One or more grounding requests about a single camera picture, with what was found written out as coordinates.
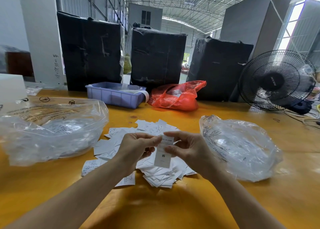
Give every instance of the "red plastic bag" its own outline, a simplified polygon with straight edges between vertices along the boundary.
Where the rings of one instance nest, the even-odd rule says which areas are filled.
[[[189,81],[159,86],[152,90],[148,103],[151,106],[194,111],[199,107],[197,92],[206,85],[206,81]]]

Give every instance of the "blue plastic crate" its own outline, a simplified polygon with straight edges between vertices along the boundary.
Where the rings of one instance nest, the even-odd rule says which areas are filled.
[[[105,104],[122,106],[126,108],[136,109],[143,101],[145,95],[143,93],[126,93],[118,90],[111,90],[108,88],[121,87],[122,84],[112,82],[100,82],[96,84],[87,85],[87,92],[89,99],[97,99],[103,101]]]

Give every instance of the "black wrapped package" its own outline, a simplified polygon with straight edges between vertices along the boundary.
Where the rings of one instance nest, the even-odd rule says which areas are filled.
[[[228,101],[253,45],[212,38],[197,39],[186,81],[207,81],[198,100]]]
[[[63,12],[57,14],[68,90],[87,91],[86,85],[104,81],[121,83],[123,26]]]
[[[151,90],[178,84],[186,46],[186,34],[133,28],[131,83]]]

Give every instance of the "electric fan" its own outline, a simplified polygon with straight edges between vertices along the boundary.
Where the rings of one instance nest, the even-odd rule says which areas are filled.
[[[275,50],[246,64],[238,89],[244,101],[253,107],[270,111],[286,108],[302,114],[311,109],[311,103],[304,99],[316,84],[315,74],[314,65],[305,56]]]

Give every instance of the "wooden table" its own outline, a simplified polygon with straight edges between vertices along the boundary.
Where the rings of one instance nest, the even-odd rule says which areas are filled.
[[[42,91],[38,96],[86,97],[86,93]],[[181,130],[199,132],[202,115],[241,119],[264,128],[284,151],[284,159],[271,179],[243,186],[287,228],[320,227],[320,131],[275,112],[253,112],[241,103],[199,102],[194,112],[180,112],[140,104],[135,109],[109,106],[110,127],[137,127],[137,119],[158,119]],[[0,151],[0,228],[81,178],[93,150],[76,157],[38,163],[30,167],[9,166]],[[136,185],[114,189],[82,225],[82,229],[177,229],[237,228],[221,196],[200,175],[184,177],[172,189],[151,187],[136,173]]]

